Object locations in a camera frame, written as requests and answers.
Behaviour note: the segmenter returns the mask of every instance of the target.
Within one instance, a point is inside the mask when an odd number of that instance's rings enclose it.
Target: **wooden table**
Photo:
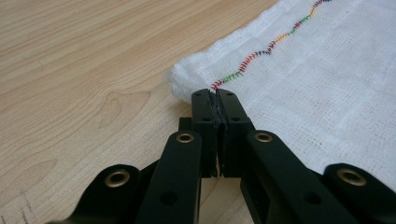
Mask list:
[[[191,106],[163,74],[275,0],[0,2],[0,223],[68,217],[95,176],[159,159]],[[205,179],[200,223],[251,223],[238,179]]]

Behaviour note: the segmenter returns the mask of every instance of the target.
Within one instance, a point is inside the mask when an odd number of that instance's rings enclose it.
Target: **multicolored stitching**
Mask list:
[[[244,61],[242,61],[239,65],[238,71],[235,73],[232,73],[222,79],[219,79],[217,81],[215,81],[213,84],[210,85],[210,88],[212,90],[216,90],[219,86],[230,82],[232,80],[235,80],[239,77],[242,77],[244,74],[244,72],[246,71],[248,65],[256,58],[262,56],[262,55],[271,55],[272,50],[275,48],[276,44],[280,43],[281,41],[283,41],[284,39],[286,39],[287,37],[289,37],[290,35],[294,35],[294,33],[297,31],[297,29],[306,21],[309,21],[312,19],[312,17],[314,17],[315,12],[317,11],[318,6],[320,6],[322,3],[324,2],[330,2],[332,0],[319,0],[317,1],[312,7],[311,7],[311,11],[309,13],[309,15],[307,15],[306,17],[300,19],[299,21],[297,21],[293,27],[291,28],[291,30],[288,33],[285,33],[283,35],[279,35],[277,36],[273,41],[270,42],[270,44],[268,45],[267,50],[261,50],[261,51],[257,51],[254,52],[250,55],[248,55]]]

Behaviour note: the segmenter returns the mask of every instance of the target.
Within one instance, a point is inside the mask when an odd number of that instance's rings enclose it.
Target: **wood grain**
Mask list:
[[[274,2],[0,1],[0,222],[66,218],[107,166],[157,160],[191,113],[164,72]],[[252,222],[237,179],[204,180],[201,206]]]

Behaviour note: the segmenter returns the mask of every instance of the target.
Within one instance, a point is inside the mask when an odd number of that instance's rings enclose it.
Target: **white cloth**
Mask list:
[[[165,76],[185,101],[235,92],[257,129],[317,172],[345,162],[396,190],[394,0],[280,0]]]

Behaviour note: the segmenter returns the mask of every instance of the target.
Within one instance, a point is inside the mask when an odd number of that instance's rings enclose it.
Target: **screw hole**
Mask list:
[[[181,143],[189,143],[194,140],[194,136],[189,133],[181,133],[177,136],[177,141]]]
[[[173,205],[177,202],[177,194],[173,191],[167,191],[161,196],[160,200],[166,206]]]
[[[367,184],[367,180],[362,175],[350,169],[339,169],[337,175],[348,184],[354,186],[361,187]]]
[[[272,141],[272,136],[269,135],[268,133],[256,133],[254,135],[254,138],[259,141],[259,142],[271,142]]]
[[[109,188],[117,188],[126,184],[129,178],[129,173],[124,169],[120,169],[109,174],[105,179],[105,183]]]
[[[307,192],[304,200],[311,204],[321,204],[321,198],[314,192]]]

